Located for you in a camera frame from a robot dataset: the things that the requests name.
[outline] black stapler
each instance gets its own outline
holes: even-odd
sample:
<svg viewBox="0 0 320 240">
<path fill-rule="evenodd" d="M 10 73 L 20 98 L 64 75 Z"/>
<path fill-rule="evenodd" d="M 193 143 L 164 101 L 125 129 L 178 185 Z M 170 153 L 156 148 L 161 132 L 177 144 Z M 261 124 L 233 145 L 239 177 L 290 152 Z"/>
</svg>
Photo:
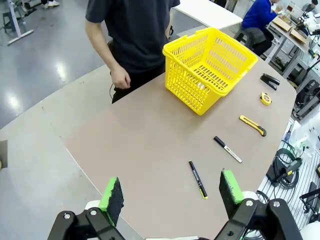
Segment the black stapler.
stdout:
<svg viewBox="0 0 320 240">
<path fill-rule="evenodd" d="M 276 85 L 280 85 L 280 81 L 276 78 L 274 78 L 273 76 L 270 76 L 268 74 L 262 74 L 262 76 L 260 77 L 260 79 L 262 81 L 264 81 L 266 84 L 268 84 L 270 87 L 272 87 L 275 91 L 277 90 L 277 86 Z"/>
</svg>

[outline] marker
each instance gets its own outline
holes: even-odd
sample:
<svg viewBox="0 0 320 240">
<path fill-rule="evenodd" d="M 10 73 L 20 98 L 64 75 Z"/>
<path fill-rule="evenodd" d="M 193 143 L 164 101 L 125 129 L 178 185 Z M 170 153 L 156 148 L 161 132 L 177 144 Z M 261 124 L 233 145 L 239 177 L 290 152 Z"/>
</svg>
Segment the marker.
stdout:
<svg viewBox="0 0 320 240">
<path fill-rule="evenodd" d="M 195 180 L 196 180 L 196 182 L 198 183 L 198 186 L 199 186 L 199 188 L 200 188 L 200 192 L 201 192 L 202 197 L 203 197 L 204 199 L 207 199 L 207 198 L 208 198 L 208 195 L 207 195 L 207 193 L 206 193 L 205 187 L 203 186 L 203 184 L 202 184 L 202 182 L 201 182 L 201 180 L 200 180 L 200 177 L 199 177 L 199 175 L 198 175 L 198 173 L 197 173 L 197 170 L 196 170 L 196 168 L 195 168 L 194 163 L 190 160 L 190 161 L 189 161 L 189 164 L 190 164 L 191 170 L 192 170 L 192 172 L 193 172 L 193 175 L 194 175 L 194 177 L 195 177 Z"/>
<path fill-rule="evenodd" d="M 213 138 L 221 147 L 224 148 L 235 160 L 242 163 L 242 160 L 217 136 Z"/>
</svg>

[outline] white sneaker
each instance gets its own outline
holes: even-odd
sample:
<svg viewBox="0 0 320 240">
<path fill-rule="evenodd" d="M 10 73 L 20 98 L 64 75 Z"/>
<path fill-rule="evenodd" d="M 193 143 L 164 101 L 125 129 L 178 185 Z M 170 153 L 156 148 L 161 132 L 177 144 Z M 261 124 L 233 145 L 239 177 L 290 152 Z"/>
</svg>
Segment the white sneaker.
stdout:
<svg viewBox="0 0 320 240">
<path fill-rule="evenodd" d="M 60 5 L 60 3 L 55 0 L 49 1 L 49 4 L 48 4 L 49 7 L 57 7 L 59 5 Z"/>
</svg>

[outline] white label on basket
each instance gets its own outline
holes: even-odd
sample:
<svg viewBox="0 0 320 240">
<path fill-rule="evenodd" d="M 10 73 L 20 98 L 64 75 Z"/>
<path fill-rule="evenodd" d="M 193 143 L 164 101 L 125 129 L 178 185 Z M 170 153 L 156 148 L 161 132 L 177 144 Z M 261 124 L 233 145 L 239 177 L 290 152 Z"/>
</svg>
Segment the white label on basket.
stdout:
<svg viewBox="0 0 320 240">
<path fill-rule="evenodd" d="M 205 85 L 202 84 L 201 82 L 198 83 L 198 88 L 200 88 L 201 90 L 204 89 Z"/>
</svg>

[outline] screw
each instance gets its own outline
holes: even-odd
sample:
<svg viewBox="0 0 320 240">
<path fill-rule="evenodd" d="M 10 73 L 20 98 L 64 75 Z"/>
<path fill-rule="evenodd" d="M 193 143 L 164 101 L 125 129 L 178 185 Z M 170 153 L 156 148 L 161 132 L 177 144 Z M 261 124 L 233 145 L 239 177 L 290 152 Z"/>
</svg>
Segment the screw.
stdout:
<svg viewBox="0 0 320 240">
<path fill-rule="evenodd" d="M 278 202 L 278 201 L 273 202 L 273 206 L 278 208 L 280 206 L 280 202 Z"/>
<path fill-rule="evenodd" d="M 246 201 L 245 205 L 247 205 L 248 207 L 251 207 L 254 203 L 249 200 L 249 201 Z"/>
</svg>

